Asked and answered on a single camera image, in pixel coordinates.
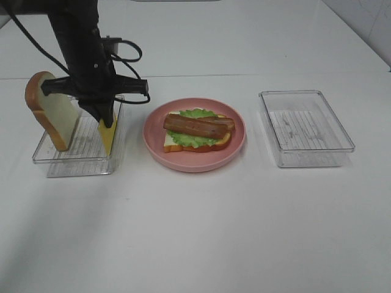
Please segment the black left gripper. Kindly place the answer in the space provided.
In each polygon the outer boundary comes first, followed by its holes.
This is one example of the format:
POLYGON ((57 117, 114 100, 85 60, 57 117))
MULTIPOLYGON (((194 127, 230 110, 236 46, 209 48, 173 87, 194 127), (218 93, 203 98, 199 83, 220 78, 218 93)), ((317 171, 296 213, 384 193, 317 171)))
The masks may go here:
POLYGON ((114 123, 114 101, 132 105, 147 104, 149 102, 147 80, 142 79, 130 65, 136 61, 136 59, 123 59, 119 56, 113 56, 109 64, 109 74, 107 76, 99 77, 88 73, 81 79, 76 79, 74 76, 55 78, 45 81, 41 89, 45 95, 63 93, 74 96, 79 100, 78 105, 80 108, 88 112, 96 121, 101 119, 106 128, 111 128, 114 123), (112 64, 113 61, 123 63, 135 74, 135 77, 131 78, 117 74, 112 64), (146 99, 130 101, 119 98, 119 95, 128 93, 144 95, 146 99), (99 102, 103 103, 99 104, 98 110, 94 104, 99 102))

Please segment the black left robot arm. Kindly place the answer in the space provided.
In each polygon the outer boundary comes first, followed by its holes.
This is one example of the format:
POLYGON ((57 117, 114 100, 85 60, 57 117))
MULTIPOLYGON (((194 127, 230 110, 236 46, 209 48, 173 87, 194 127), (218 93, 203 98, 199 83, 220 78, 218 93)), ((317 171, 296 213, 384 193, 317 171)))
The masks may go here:
POLYGON ((66 1, 48 15, 68 68, 68 76, 43 82, 44 95, 63 93, 75 97, 79 106, 96 121, 110 128, 114 122, 114 101, 122 93, 149 96, 148 82, 116 73, 117 55, 109 43, 120 38, 102 39, 98 28, 96 1, 66 1))

